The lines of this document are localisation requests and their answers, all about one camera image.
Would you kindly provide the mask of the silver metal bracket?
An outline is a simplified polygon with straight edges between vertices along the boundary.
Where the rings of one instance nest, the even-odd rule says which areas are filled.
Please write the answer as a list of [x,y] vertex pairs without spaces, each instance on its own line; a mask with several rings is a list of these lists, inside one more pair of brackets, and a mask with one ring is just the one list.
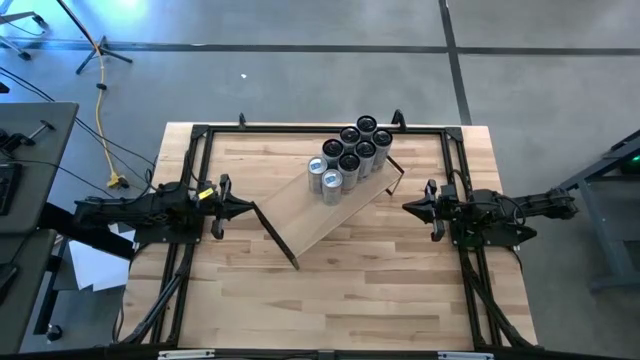
[[213,349],[181,349],[160,351],[157,360],[204,360],[215,356]]
[[491,353],[458,351],[439,351],[437,358],[438,360],[495,360]]

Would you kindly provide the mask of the white chair base legs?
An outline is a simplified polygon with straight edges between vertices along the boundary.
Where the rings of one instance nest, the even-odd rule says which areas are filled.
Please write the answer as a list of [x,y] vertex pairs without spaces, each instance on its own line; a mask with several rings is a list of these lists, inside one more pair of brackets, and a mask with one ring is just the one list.
[[[16,14],[9,14],[9,15],[0,14],[0,26],[1,25],[10,25],[10,26],[14,27],[14,22],[16,22],[17,20],[24,19],[24,18],[30,18],[31,20],[33,20],[42,29],[42,31],[39,33],[39,36],[44,35],[46,33],[46,29],[48,28],[48,24],[46,23],[46,21],[39,14],[37,14],[37,13],[35,13],[33,11],[16,13]],[[22,48],[18,47],[15,43],[13,43],[9,39],[7,39],[7,38],[5,38],[5,37],[3,37],[1,35],[0,35],[0,44],[5,45],[9,49],[11,49],[14,52],[16,52],[18,54],[18,57],[21,58],[22,60],[29,61],[31,59],[31,55],[28,52],[26,52]]]

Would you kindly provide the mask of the white paper sheets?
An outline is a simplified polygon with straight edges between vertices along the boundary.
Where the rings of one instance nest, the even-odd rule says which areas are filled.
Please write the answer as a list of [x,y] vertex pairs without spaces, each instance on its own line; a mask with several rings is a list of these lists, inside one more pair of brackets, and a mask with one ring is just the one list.
[[131,261],[72,240],[69,250],[76,284],[94,292],[127,284]]

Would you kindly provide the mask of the beverage can with silver lid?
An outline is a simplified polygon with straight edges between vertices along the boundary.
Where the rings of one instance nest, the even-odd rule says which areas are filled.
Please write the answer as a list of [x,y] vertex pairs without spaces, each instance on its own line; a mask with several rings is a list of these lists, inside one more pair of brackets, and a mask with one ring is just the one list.
[[322,193],[322,176],[328,169],[328,163],[322,156],[312,157],[307,165],[309,189],[314,194]]
[[325,205],[337,205],[342,197],[342,174],[335,169],[328,169],[322,175],[322,198]]

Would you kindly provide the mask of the black support beam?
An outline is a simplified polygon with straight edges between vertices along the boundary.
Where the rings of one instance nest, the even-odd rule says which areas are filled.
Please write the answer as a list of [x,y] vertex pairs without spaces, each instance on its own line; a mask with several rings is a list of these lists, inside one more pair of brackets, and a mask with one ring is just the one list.
[[63,236],[119,258],[132,260],[134,257],[133,245],[129,240],[112,233],[108,228],[81,227],[73,221],[71,213],[50,203],[44,205],[38,226],[55,230]]

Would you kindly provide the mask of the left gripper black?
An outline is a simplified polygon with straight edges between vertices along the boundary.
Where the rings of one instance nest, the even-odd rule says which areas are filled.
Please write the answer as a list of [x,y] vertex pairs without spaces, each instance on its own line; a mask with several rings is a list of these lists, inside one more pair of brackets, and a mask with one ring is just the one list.
[[231,180],[228,174],[222,174],[219,180],[219,192],[213,200],[214,221],[211,226],[211,233],[215,239],[221,240],[224,237],[223,222],[226,215],[225,206],[227,202],[227,217],[234,218],[245,212],[254,209],[254,202],[238,198],[231,194]]

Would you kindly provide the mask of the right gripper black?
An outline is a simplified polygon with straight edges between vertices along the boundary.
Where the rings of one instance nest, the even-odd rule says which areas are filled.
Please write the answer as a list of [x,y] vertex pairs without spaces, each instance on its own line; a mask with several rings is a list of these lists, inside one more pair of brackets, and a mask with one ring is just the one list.
[[452,184],[442,185],[440,193],[436,194],[437,184],[429,179],[425,186],[425,196],[402,205],[403,209],[420,219],[433,225],[431,240],[439,242],[445,233],[444,221],[454,219],[455,208],[458,204],[457,189]]

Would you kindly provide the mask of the black tripod stand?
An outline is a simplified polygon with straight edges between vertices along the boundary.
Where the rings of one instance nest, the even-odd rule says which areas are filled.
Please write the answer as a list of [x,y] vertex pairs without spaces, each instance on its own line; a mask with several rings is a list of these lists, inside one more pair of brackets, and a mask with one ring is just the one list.
[[132,59],[119,55],[116,52],[110,50],[107,44],[107,38],[105,36],[102,36],[98,41],[95,41],[86,27],[81,23],[81,21],[77,18],[77,16],[73,13],[73,11],[69,8],[64,0],[56,0],[56,2],[66,13],[66,15],[71,19],[78,30],[82,33],[84,38],[90,43],[92,48],[90,55],[76,69],[75,73],[77,75],[80,75],[82,73],[82,71],[89,64],[93,57],[97,57],[100,61],[102,61],[103,56],[110,56],[129,64],[133,63]]

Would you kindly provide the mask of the grey desk frame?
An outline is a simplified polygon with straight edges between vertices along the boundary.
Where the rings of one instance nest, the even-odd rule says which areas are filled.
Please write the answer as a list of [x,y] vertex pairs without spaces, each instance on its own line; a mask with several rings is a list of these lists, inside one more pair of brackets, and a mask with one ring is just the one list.
[[580,193],[609,268],[590,290],[640,288],[640,129],[560,187]]

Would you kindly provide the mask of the black clamp tool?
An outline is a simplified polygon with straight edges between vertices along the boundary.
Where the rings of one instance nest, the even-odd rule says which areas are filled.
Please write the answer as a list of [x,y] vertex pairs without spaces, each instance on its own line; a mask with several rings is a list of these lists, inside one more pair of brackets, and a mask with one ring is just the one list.
[[5,130],[0,129],[0,152],[10,156],[12,152],[21,145],[33,146],[35,144],[35,137],[45,130],[56,130],[51,123],[45,120],[41,120],[40,123],[41,126],[30,135],[24,135],[23,133],[13,133],[9,135]]

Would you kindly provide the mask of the white can with blue band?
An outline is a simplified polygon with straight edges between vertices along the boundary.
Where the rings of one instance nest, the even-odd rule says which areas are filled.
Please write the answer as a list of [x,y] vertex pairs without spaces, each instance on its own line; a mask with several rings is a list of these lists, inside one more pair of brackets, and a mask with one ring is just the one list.
[[354,154],[360,160],[358,181],[364,181],[371,173],[376,157],[376,146],[368,140],[360,141],[354,148]]
[[355,126],[347,126],[340,130],[339,140],[343,144],[346,152],[352,152],[353,148],[360,142],[361,133]]

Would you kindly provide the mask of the Celsius Peach Vibe can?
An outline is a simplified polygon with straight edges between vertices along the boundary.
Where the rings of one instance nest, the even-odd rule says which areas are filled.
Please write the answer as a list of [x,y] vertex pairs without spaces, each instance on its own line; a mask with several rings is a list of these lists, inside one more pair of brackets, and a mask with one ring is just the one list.
[[321,155],[325,159],[327,166],[335,169],[338,166],[340,157],[344,153],[344,145],[340,140],[331,138],[322,145]]

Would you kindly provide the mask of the grey desk top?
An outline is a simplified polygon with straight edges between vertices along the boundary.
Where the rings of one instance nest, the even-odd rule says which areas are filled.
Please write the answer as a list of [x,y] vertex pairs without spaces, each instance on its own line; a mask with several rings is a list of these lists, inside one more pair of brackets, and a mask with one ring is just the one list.
[[0,236],[0,264],[13,256],[18,271],[0,304],[0,355],[19,351],[57,233]]
[[22,165],[21,179],[6,216],[0,216],[0,234],[24,234],[36,228],[66,148],[79,105],[73,102],[1,103],[0,129],[9,135],[30,135],[51,123],[33,146],[21,145],[10,156],[0,152],[0,163]]

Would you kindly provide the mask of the silver Celsius beverage can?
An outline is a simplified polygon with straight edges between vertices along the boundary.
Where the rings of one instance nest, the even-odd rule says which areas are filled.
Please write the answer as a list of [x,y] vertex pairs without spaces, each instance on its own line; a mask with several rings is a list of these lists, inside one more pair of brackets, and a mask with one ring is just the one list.
[[391,144],[393,142],[393,136],[389,131],[385,129],[379,129],[374,132],[371,137],[371,141],[376,147],[372,171],[377,172],[384,166],[389,150],[391,148]]

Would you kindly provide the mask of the black keyboard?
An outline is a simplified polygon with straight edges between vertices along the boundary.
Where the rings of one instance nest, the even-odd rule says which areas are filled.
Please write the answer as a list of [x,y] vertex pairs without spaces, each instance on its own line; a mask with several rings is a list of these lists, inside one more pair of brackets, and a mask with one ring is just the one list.
[[21,174],[21,164],[0,163],[0,216],[6,216],[9,213]]

